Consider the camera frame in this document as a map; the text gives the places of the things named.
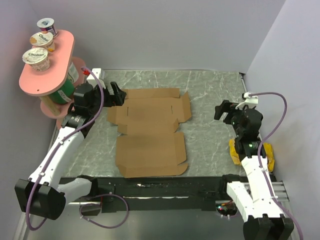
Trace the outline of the brown cardboard paper box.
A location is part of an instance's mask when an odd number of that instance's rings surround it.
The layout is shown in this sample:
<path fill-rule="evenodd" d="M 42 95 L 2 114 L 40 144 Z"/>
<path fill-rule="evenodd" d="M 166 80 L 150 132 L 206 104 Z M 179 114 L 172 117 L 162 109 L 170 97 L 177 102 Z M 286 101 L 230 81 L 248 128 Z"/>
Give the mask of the brown cardboard paper box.
<path fill-rule="evenodd" d="M 117 125 L 115 165 L 125 178 L 179 176 L 187 168 L 179 125 L 192 117 L 188 92 L 179 88 L 126 89 L 122 106 L 107 111 Z"/>

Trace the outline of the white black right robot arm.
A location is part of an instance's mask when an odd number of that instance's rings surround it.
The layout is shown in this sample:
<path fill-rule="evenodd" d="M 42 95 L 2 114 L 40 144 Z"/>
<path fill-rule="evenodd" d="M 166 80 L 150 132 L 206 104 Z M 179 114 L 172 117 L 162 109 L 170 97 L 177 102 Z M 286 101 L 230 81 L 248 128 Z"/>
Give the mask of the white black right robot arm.
<path fill-rule="evenodd" d="M 287 240 L 294 230 L 294 223 L 275 203 L 267 154 L 259 137 L 263 115 L 255 109 L 256 105 L 255 101 L 223 100 L 215 107 L 214 119 L 219 120 L 226 113 L 223 122 L 234 129 L 234 148 L 249 184 L 246 189 L 238 175 L 223 175 L 218 193 L 235 203 L 243 219 L 246 240 Z"/>

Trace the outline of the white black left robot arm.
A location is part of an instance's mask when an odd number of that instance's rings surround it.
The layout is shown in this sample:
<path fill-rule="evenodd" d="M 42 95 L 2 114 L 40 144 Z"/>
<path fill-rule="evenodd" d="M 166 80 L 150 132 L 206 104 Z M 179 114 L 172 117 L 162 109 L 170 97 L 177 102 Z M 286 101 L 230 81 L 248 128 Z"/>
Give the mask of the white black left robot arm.
<path fill-rule="evenodd" d="M 126 93 L 116 82 L 106 87 L 82 83 L 75 88 L 74 101 L 63 118 L 58 136 L 42 163 L 28 179 L 19 179 L 14 186 L 22 212 L 56 220 L 65 206 L 81 197 L 94 201 L 99 195 L 96 177 L 79 175 L 69 183 L 60 180 L 67 163 L 88 135 L 103 108 L 122 106 Z"/>

